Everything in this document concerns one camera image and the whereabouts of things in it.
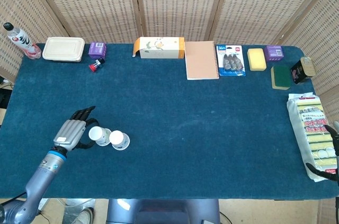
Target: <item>sponge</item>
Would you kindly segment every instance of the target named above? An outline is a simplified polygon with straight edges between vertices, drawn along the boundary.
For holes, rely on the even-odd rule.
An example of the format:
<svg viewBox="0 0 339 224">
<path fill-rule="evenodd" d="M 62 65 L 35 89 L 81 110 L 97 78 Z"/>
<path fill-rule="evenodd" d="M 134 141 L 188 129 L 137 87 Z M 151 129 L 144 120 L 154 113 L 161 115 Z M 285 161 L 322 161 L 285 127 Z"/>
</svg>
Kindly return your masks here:
<svg viewBox="0 0 339 224">
<path fill-rule="evenodd" d="M 249 69 L 253 71 L 266 70 L 264 50 L 262 48 L 250 48 L 247 51 Z"/>
<path fill-rule="evenodd" d="M 291 87 L 291 73 L 287 66 L 273 66 L 271 77 L 273 89 L 287 90 Z"/>
</svg>

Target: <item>spiral notebook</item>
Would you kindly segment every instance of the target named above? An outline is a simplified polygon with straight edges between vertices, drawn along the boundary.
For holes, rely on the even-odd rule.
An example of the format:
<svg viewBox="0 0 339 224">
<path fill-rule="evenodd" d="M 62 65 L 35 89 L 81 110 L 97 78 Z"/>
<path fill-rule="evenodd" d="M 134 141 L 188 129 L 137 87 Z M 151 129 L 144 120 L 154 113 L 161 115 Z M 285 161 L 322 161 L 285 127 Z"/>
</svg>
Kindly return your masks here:
<svg viewBox="0 0 339 224">
<path fill-rule="evenodd" d="M 185 61 L 188 80 L 219 79 L 214 41 L 186 41 Z"/>
</svg>

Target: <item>green sponge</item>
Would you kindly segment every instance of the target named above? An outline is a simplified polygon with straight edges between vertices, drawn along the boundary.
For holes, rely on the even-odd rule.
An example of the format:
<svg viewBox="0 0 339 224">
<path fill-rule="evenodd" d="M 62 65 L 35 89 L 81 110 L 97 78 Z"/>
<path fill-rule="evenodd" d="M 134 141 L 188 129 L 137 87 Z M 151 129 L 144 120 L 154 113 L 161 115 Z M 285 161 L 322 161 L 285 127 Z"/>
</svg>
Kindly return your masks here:
<svg viewBox="0 0 339 224">
<path fill-rule="evenodd" d="M 273 89 L 287 90 L 291 87 L 291 72 L 287 66 L 273 66 L 271 77 Z"/>
</svg>

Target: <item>small purple box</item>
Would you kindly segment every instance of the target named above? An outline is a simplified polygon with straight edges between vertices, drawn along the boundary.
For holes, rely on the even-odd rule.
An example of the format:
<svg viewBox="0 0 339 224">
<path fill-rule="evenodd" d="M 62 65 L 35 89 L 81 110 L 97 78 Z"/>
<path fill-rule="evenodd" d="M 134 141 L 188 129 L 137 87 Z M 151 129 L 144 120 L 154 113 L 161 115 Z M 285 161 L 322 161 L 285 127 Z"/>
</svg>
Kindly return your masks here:
<svg viewBox="0 0 339 224">
<path fill-rule="evenodd" d="M 281 46 L 266 46 L 264 48 L 266 61 L 280 61 L 284 58 Z"/>
<path fill-rule="evenodd" d="M 106 44 L 102 42 L 92 42 L 88 55 L 93 59 L 105 58 Z"/>
</svg>

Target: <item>tissue box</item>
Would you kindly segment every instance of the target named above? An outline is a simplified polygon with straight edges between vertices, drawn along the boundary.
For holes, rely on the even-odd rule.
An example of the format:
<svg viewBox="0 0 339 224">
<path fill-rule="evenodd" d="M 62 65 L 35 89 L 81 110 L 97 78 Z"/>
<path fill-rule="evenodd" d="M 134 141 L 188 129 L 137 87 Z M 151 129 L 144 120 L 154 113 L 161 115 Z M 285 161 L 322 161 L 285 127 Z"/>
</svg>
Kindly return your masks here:
<svg viewBox="0 0 339 224">
<path fill-rule="evenodd" d="M 183 37 L 140 37 L 134 43 L 133 57 L 141 58 L 184 58 L 185 39 Z"/>
<path fill-rule="evenodd" d="M 280 61 L 284 58 L 281 46 L 266 46 L 264 54 L 266 61 Z"/>
</svg>

